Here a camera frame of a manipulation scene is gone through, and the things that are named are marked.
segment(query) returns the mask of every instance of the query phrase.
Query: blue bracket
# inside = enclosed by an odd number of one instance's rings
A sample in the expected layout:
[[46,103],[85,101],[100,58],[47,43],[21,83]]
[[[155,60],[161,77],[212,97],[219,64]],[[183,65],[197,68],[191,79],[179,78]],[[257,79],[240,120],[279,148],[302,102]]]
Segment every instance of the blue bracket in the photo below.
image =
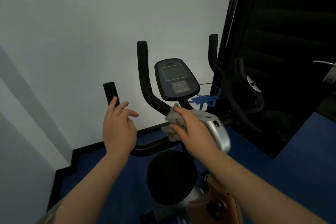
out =
[[194,98],[191,98],[191,101],[188,101],[188,103],[195,103],[197,105],[200,105],[199,109],[202,110],[203,109],[203,105],[204,103],[207,103],[207,105],[209,107],[214,107],[215,104],[216,104],[216,100],[217,99],[222,99],[220,98],[219,96],[221,95],[221,92],[222,92],[222,89],[218,88],[217,86],[215,86],[217,89],[218,89],[218,93],[216,96],[212,97],[210,95],[200,95],[200,94],[197,94],[197,97],[194,97]]

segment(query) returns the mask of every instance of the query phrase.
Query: person's right hand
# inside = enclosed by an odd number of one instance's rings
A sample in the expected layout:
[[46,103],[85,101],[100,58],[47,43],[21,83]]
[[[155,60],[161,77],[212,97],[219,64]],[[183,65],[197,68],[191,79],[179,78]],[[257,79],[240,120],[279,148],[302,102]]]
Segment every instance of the person's right hand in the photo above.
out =
[[181,107],[175,107],[187,125],[187,132],[176,124],[170,124],[171,128],[181,138],[188,152],[199,161],[203,162],[217,150],[216,144],[207,127],[190,111]]

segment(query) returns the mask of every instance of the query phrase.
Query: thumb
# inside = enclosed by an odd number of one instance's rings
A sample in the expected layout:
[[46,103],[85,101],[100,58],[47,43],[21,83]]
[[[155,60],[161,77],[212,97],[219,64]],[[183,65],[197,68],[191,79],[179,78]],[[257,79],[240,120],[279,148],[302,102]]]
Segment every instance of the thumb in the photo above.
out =
[[180,137],[182,141],[188,138],[187,133],[182,128],[180,128],[178,125],[171,123],[170,127],[174,130],[174,132]]

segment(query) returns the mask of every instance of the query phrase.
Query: blue floor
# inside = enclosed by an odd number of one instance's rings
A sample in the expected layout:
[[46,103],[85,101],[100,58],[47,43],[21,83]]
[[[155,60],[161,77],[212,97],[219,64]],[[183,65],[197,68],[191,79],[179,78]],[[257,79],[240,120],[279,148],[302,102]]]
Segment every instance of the blue floor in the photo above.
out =
[[[314,113],[275,158],[227,128],[230,156],[329,223],[336,223],[336,123]],[[138,138],[153,141],[162,132]],[[104,156],[105,149],[78,157],[77,172],[63,179],[63,198]],[[139,217],[155,207],[146,186],[147,166],[154,157],[131,156],[108,196],[98,223],[139,223]],[[195,161],[199,174],[205,167]]]

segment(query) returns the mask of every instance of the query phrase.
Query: black baseboard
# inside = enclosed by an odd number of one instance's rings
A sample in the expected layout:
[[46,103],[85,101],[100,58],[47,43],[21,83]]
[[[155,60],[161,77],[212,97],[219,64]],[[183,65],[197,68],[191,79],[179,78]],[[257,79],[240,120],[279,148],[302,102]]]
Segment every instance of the black baseboard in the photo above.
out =
[[[138,130],[137,136],[140,137],[140,136],[147,135],[149,133],[158,131],[161,129],[162,126],[167,125],[167,124],[169,123],[166,122],[166,123],[158,124],[158,125],[155,125],[149,128]],[[60,191],[61,191],[63,177],[77,171],[78,156],[82,154],[87,154],[91,151],[103,149],[103,148],[105,148],[105,145],[104,145],[104,142],[102,141],[99,143],[91,144],[91,145],[84,146],[84,147],[73,150],[72,158],[71,158],[71,165],[69,167],[59,169],[55,173],[54,184],[52,186],[47,211],[49,211],[51,208],[53,208],[54,205],[58,203],[58,200],[60,198]]]

